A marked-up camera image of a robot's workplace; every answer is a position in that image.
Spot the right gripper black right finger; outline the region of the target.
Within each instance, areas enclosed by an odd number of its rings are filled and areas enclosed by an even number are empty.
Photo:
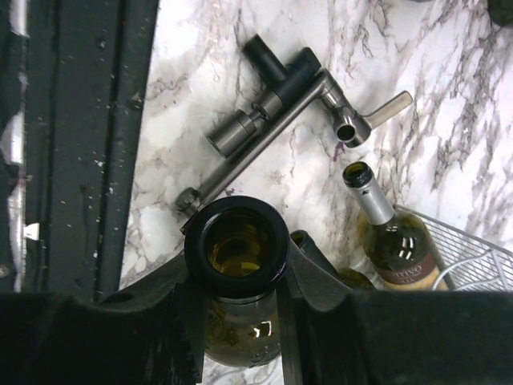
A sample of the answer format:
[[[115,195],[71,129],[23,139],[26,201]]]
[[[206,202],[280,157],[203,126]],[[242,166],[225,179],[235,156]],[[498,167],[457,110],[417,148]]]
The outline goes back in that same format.
[[[351,290],[282,237],[287,384],[509,384],[512,296]]]

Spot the brown wine bottle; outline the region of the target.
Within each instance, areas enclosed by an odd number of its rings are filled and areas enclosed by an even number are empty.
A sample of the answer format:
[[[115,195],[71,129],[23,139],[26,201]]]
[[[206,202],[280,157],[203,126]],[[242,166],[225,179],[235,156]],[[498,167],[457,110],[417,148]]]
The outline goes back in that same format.
[[[424,222],[397,210],[386,197],[371,167],[362,161],[342,173],[345,186],[360,207],[358,236],[384,286],[391,290],[455,289]]]

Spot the green wine bottle black neck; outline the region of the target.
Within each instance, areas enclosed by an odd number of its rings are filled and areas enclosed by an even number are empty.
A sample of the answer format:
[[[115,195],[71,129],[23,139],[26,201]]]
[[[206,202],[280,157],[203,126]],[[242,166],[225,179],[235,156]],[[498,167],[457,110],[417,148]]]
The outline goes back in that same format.
[[[205,353],[210,359],[259,367],[280,356],[276,288],[290,251],[284,219],[254,197],[221,198],[189,221],[184,257],[208,295]]]

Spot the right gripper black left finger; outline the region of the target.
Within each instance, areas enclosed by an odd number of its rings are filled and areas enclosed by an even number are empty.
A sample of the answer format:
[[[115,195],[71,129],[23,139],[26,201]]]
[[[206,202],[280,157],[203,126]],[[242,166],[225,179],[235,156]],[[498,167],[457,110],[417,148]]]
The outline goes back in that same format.
[[[101,303],[63,294],[1,296],[4,384],[196,384],[204,296],[183,256]]]

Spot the green wine bottle front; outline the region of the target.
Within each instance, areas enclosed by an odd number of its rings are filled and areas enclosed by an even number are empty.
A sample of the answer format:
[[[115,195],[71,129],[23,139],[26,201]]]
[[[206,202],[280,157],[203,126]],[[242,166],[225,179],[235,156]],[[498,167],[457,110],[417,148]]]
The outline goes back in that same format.
[[[334,265],[327,259],[322,251],[317,247],[315,241],[311,238],[308,232],[303,229],[296,230],[290,234],[292,241],[296,244],[299,250],[312,262],[317,264],[320,268],[342,282],[350,289],[355,290],[375,290],[376,287],[373,283],[362,273],[343,267],[336,269]]]

